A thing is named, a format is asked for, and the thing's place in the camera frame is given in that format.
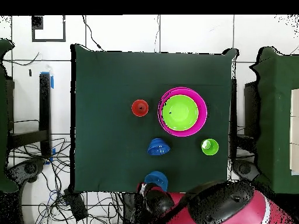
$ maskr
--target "pink bowl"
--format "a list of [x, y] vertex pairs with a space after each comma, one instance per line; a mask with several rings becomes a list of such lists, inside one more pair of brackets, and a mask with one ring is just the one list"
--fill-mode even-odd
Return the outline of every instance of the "pink bowl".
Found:
[[[162, 108], [163, 108], [164, 103], [170, 97], [172, 97], [174, 95], [189, 96], [192, 100], [195, 101], [195, 103], [197, 104], [197, 107], [199, 108], [199, 117], [198, 117], [197, 121], [191, 128], [189, 128], [185, 131], [174, 131], [174, 130], [168, 128], [162, 118]], [[195, 92], [194, 90], [189, 89], [188, 87], [175, 87], [173, 89], [168, 90], [162, 96], [162, 98], [159, 102], [159, 105], [158, 105], [158, 119], [159, 119], [159, 122], [160, 122], [161, 126], [163, 127], [163, 129], [165, 131], [167, 131], [168, 133], [170, 133], [171, 135], [174, 135], [176, 137], [188, 137], [188, 136], [195, 134], [197, 131], [199, 131], [202, 128], [202, 126], [204, 125], [204, 123], [206, 122], [207, 106], [206, 106], [203, 98], [201, 98], [200, 95], [197, 92]]]

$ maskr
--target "white tile floor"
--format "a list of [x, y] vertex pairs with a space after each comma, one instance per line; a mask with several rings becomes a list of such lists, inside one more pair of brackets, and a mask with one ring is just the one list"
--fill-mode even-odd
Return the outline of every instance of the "white tile floor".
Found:
[[[256, 61], [258, 51], [263, 46], [275, 46], [284, 54], [299, 54], [298, 15], [161, 15], [161, 33], [159, 30], [158, 15], [123, 15], [123, 16], [86, 16], [86, 23], [92, 29], [94, 40], [105, 50], [114, 51], [144, 51], [153, 53], [159, 51], [169, 53], [222, 53], [227, 48], [239, 49], [236, 77], [238, 125], [244, 126], [244, 85], [255, 81], [255, 73], [249, 66]], [[30, 16], [0, 16], [0, 38], [10, 39], [15, 44], [12, 52], [5, 55], [5, 60], [12, 60], [20, 64], [30, 62], [38, 53], [35, 62], [28, 66], [4, 62], [8, 75], [15, 80], [15, 121], [39, 119], [38, 110], [38, 83], [41, 71], [50, 71], [54, 75], [54, 89], [51, 92], [52, 107], [52, 137], [65, 138], [69, 141], [70, 126], [70, 80], [71, 80], [71, 52], [70, 44], [78, 43], [91, 50], [98, 50], [92, 41], [90, 31], [85, 27], [82, 16], [66, 16], [66, 42], [32, 43]], [[36, 30], [37, 39], [60, 39], [62, 37], [62, 16], [44, 16], [44, 29]], [[16, 132], [32, 131], [37, 129], [36, 122], [15, 124]], [[60, 140], [53, 141], [53, 146]], [[64, 150], [68, 156], [69, 149]], [[9, 158], [9, 165], [23, 161], [25, 158]], [[54, 164], [62, 168], [63, 165], [54, 159]], [[59, 173], [62, 188], [69, 185], [68, 167]], [[54, 190], [54, 173], [50, 165], [45, 165], [44, 175], [48, 186]], [[23, 214], [25, 224], [41, 222], [44, 206], [41, 203], [51, 203], [46, 179], [43, 175], [33, 184], [27, 184], [23, 193]], [[85, 192], [82, 194], [86, 207], [91, 216], [79, 221], [78, 224], [105, 224], [115, 209], [109, 203], [110, 194], [104, 192]], [[117, 223], [117, 217], [111, 224]], [[65, 221], [51, 224], [66, 224]], [[73, 219], [69, 224], [76, 224]]]

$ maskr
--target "small red cup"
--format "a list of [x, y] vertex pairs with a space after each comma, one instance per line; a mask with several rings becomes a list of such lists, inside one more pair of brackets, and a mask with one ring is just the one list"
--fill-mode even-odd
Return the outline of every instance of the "small red cup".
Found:
[[148, 104], [145, 100], [136, 100], [132, 104], [132, 112], [137, 117], [145, 116], [148, 112]]

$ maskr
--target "blue cup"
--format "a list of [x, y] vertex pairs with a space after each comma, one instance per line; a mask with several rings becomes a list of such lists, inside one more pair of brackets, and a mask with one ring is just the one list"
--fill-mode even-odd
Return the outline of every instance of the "blue cup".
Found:
[[152, 171], [150, 174], [146, 175], [144, 183], [155, 183], [157, 186], [160, 186], [163, 191], [167, 191], [168, 179], [160, 171]]
[[154, 138], [147, 149], [149, 155], [164, 155], [168, 151], [170, 147], [161, 138]]

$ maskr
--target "green bowl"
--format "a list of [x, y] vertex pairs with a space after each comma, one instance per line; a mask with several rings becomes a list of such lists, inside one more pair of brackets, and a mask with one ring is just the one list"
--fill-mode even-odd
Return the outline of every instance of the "green bowl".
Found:
[[175, 131], [188, 130], [195, 124], [198, 116], [197, 104], [190, 97], [182, 94], [170, 97], [162, 108], [165, 124]]

